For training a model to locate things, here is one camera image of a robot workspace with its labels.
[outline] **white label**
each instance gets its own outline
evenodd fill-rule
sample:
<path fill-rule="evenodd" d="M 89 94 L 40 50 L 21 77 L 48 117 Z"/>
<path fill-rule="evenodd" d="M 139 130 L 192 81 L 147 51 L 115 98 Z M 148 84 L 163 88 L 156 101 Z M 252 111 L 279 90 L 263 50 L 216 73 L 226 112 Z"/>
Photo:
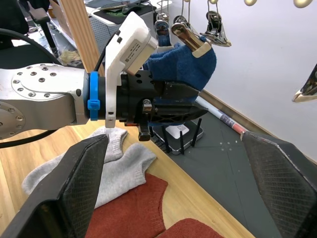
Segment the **white label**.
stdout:
<path fill-rule="evenodd" d="M 179 139 L 179 132 L 182 131 L 183 135 L 185 135 L 187 132 L 189 132 L 189 129 L 184 125 L 170 125 L 166 128 L 166 131 L 175 139 Z"/>
<path fill-rule="evenodd" d="M 129 63 L 131 60 L 133 62 L 140 53 L 140 47 L 141 43 L 138 40 L 134 40 L 120 60 L 125 64 Z"/>

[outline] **hanging clip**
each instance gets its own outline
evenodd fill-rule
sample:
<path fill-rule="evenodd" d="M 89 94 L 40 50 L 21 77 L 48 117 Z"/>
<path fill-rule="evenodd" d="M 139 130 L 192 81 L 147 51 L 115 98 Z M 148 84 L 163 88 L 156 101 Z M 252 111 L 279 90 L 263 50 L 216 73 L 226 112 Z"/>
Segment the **hanging clip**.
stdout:
<path fill-rule="evenodd" d="M 157 21 L 154 24 L 154 30 L 158 36 L 158 52 L 164 52 L 173 48 L 169 37 L 169 17 L 165 12 L 157 15 Z"/>
<path fill-rule="evenodd" d="M 317 64 L 311 72 L 302 89 L 298 90 L 293 98 L 294 103 L 307 102 L 317 99 Z"/>
<path fill-rule="evenodd" d="M 174 23 L 171 30 L 175 36 L 190 48 L 195 58 L 203 56 L 211 49 L 211 45 L 198 39 L 184 22 Z"/>
<path fill-rule="evenodd" d="M 231 42 L 226 37 L 220 14 L 209 11 L 206 17 L 208 19 L 207 31 L 200 34 L 216 46 L 230 47 Z"/>

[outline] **gray sock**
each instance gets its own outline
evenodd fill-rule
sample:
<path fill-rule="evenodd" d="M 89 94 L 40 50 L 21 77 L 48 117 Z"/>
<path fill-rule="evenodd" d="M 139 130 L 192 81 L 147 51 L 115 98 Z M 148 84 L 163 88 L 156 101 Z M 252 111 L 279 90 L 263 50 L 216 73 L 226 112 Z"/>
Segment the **gray sock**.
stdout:
<path fill-rule="evenodd" d="M 100 127 L 88 138 L 101 135 L 109 135 L 109 144 L 106 151 L 105 163 L 117 160 L 123 156 L 122 142 L 127 135 L 127 131 L 121 128 L 105 128 Z M 65 153 L 57 156 L 56 158 L 45 162 L 31 171 L 24 179 L 22 183 L 22 189 L 26 194 L 30 194 L 38 183 L 49 174 L 60 162 Z"/>
<path fill-rule="evenodd" d="M 104 164 L 95 208 L 146 182 L 145 170 L 156 155 L 144 145 L 131 145 L 119 160 Z"/>

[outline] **red sweater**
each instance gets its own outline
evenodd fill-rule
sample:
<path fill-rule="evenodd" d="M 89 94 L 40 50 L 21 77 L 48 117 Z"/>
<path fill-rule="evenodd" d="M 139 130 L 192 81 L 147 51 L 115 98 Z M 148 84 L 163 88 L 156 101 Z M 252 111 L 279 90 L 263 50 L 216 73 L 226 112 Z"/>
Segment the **red sweater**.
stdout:
<path fill-rule="evenodd" d="M 158 238 L 223 238 L 209 226 L 192 218 L 175 223 Z"/>
<path fill-rule="evenodd" d="M 145 174 L 146 183 L 94 210 L 86 238 L 154 238 L 165 231 L 162 198 L 167 182 Z"/>

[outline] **wooden table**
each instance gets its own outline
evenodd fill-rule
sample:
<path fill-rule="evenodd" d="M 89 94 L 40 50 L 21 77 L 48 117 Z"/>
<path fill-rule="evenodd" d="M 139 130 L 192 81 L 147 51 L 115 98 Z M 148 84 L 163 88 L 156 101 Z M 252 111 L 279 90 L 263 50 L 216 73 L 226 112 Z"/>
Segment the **wooden table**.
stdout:
<path fill-rule="evenodd" d="M 24 178 L 35 167 L 66 151 L 71 145 L 86 138 L 104 122 L 89 122 L 86 125 L 68 126 L 53 135 L 30 144 L 0 149 L 0 234 L 25 202 L 27 195 L 21 189 Z M 138 142 L 136 127 L 117 127 L 128 130 L 123 150 Z M 24 132 L 14 139 L 39 133 Z M 163 198 L 163 218 L 168 229 L 184 218 L 195 218 L 226 238 L 250 238 L 253 235 L 230 215 L 217 201 L 192 180 L 178 165 L 151 141 L 144 142 L 157 159 L 147 172 L 168 182 Z"/>

